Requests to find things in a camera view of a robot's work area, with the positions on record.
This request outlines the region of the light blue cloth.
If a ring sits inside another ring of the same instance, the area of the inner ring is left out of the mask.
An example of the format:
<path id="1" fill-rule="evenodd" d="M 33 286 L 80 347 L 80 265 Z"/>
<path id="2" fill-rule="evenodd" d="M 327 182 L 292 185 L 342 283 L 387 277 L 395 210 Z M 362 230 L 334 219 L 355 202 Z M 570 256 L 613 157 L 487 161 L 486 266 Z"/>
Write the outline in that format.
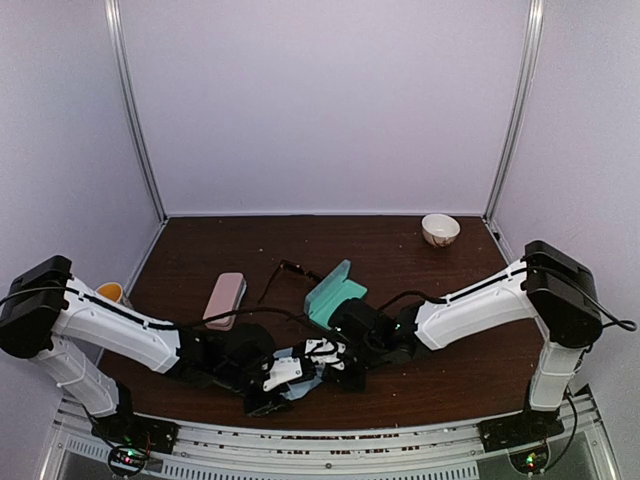
<path id="1" fill-rule="evenodd" d="M 282 396 L 289 401 L 295 401 L 303 398 L 310 391 L 317 388 L 323 382 L 322 374 L 324 373 L 325 367 L 323 365 L 316 365 L 315 368 L 316 373 L 311 379 L 302 381 L 300 383 L 288 383 L 288 390 L 283 392 Z"/>

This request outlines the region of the grey-blue glasses case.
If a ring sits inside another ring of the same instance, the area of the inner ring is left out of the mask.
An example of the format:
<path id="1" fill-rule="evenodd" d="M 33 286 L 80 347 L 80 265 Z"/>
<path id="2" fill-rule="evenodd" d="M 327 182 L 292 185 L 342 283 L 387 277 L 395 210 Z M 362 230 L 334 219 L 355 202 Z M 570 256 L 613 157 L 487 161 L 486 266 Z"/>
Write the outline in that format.
<path id="1" fill-rule="evenodd" d="M 333 312 L 346 300 L 363 299 L 368 289 L 352 280 L 351 261 L 343 260 L 304 300 L 303 312 L 311 323 L 325 331 Z"/>

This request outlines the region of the pink glasses case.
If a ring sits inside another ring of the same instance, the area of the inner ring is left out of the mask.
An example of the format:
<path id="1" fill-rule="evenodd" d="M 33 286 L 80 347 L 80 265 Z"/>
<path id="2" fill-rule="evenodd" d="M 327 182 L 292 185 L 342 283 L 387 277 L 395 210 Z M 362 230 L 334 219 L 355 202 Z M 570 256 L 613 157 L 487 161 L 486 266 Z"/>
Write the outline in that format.
<path id="1" fill-rule="evenodd" d="M 206 305 L 203 319 L 236 310 L 240 307 L 247 283 L 240 272 L 226 272 L 219 275 Z M 229 331 L 235 324 L 235 315 L 208 321 L 205 326 L 214 331 Z"/>

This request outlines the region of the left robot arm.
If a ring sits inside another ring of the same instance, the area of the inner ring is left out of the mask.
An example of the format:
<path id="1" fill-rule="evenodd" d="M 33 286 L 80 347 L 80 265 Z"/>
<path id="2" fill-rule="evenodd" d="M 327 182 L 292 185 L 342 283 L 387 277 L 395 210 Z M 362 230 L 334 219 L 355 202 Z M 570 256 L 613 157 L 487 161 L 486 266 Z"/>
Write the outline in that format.
<path id="1" fill-rule="evenodd" d="M 15 278 L 1 300 L 1 348 L 41 366 L 123 444 L 137 442 L 144 424 L 131 412 L 128 390 L 102 373 L 73 343 L 95 344 L 149 370 L 199 388 L 217 385 L 243 395 L 247 412 L 281 407 L 285 384 L 301 378 L 300 360 L 276 358 L 270 335 L 207 335 L 148 317 L 90 289 L 53 256 Z"/>

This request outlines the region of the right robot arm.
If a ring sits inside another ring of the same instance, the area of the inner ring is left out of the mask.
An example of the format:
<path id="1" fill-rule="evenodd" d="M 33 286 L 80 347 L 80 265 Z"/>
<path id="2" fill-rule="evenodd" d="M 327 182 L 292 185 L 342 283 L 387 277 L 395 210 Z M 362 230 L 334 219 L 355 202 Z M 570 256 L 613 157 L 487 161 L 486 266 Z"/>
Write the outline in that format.
<path id="1" fill-rule="evenodd" d="M 506 323 L 537 319 L 547 330 L 524 411 L 513 419 L 519 440 L 535 440 L 554 421 L 583 352 L 602 335 L 591 271 L 536 240 L 504 270 L 441 298 L 402 308 L 394 317 L 358 298 L 343 301 L 328 329 L 358 370 L 403 364 Z"/>

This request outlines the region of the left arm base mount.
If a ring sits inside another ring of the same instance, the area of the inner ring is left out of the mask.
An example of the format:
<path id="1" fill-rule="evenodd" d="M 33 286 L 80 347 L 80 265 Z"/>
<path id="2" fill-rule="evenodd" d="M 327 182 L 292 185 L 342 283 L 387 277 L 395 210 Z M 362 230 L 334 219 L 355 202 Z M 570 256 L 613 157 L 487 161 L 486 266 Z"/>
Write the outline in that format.
<path id="1" fill-rule="evenodd" d="M 139 418 L 132 426 L 107 426 L 93 423 L 91 434 L 108 447 L 106 463 L 113 474 L 130 478 L 140 474 L 154 454 L 171 454 L 178 435 L 174 422 Z"/>

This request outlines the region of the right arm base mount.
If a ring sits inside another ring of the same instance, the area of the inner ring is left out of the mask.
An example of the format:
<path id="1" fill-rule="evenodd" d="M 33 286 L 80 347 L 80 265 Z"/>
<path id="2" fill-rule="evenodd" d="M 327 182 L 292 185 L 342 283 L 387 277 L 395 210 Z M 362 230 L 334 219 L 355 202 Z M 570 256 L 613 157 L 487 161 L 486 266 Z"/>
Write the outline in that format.
<path id="1" fill-rule="evenodd" d="M 548 440 L 564 432 L 560 420 L 527 419 L 524 413 L 481 421 L 480 438 L 486 453 L 506 450 L 511 466 L 525 475 L 541 474 L 551 461 Z"/>

